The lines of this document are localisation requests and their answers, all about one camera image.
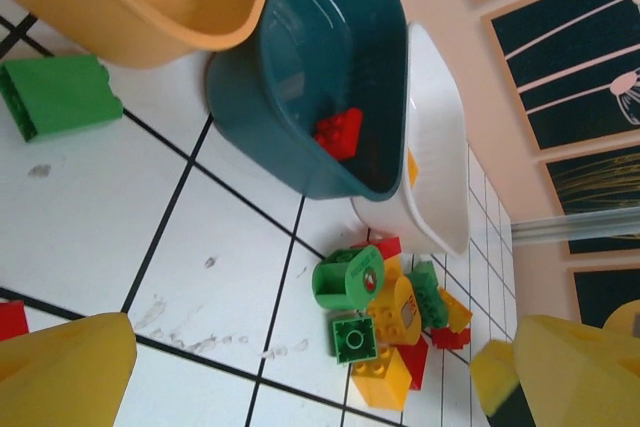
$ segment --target yellow block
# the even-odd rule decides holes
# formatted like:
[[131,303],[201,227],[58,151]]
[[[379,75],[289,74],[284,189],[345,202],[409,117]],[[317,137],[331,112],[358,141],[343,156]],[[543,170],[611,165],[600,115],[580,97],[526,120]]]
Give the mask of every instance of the yellow block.
[[627,302],[618,307],[613,314],[609,316],[602,328],[620,334],[633,335],[636,315],[640,315],[640,300]]
[[640,425],[640,339],[540,315],[520,321],[513,350],[537,425]]
[[449,329],[451,332],[459,334],[469,325],[473,314],[442,287],[438,287],[438,292],[440,292],[440,297],[447,304],[447,309],[449,310]]
[[411,374],[395,347],[381,347],[377,359],[356,362],[351,379],[369,407],[404,409]]
[[394,255],[384,261],[384,281],[396,280],[403,275],[402,259],[399,255]]
[[418,164],[416,163],[416,159],[414,159],[413,154],[409,150],[407,155],[408,159],[408,167],[409,167],[409,185],[413,187],[413,184],[416,183],[416,179],[418,178],[418,174],[420,173],[420,169],[418,168]]
[[385,282],[378,297],[369,302],[367,314],[373,318],[379,342],[409,345],[418,342],[420,312],[406,276]]
[[0,425],[111,426],[135,360],[120,313],[0,342]]
[[469,370],[480,407],[489,417],[520,384],[513,363],[513,347],[504,340],[489,341],[473,358]]

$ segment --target red toy block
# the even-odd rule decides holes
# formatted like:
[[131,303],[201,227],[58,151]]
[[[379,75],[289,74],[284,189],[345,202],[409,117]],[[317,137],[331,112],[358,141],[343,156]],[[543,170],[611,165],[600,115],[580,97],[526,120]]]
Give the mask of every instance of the red toy block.
[[459,334],[448,328],[431,329],[431,343],[438,349],[460,350],[471,342],[471,330],[467,327]]
[[420,335],[420,339],[416,345],[396,345],[396,349],[400,353],[400,357],[404,361],[404,365],[411,374],[411,390],[422,389],[422,379],[424,377],[424,368],[427,365],[427,353],[429,352],[429,344]]
[[346,160],[356,155],[362,111],[352,107],[343,114],[323,119],[316,124],[313,136],[336,160]]
[[370,240],[368,242],[360,242],[352,247],[366,247],[367,245],[375,245],[383,260],[390,259],[402,253],[402,246],[398,237],[387,237],[386,239]]
[[11,339],[28,334],[27,317],[24,314],[24,302],[0,303],[0,340]]

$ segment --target floor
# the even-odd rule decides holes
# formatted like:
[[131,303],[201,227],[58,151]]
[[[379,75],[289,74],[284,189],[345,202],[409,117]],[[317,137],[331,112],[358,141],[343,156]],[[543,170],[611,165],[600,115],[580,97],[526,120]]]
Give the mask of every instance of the floor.
[[[81,52],[10,0],[0,16],[3,60]],[[368,408],[310,289],[315,264],[367,228],[349,200],[305,199],[220,137],[207,58],[107,65],[125,117],[41,143],[0,106],[0,297],[24,299],[32,331],[128,313],[138,359],[118,426],[487,425],[468,362],[513,338],[515,288],[509,217],[473,153],[469,253],[434,258],[474,312],[472,343],[430,349],[404,412]]]

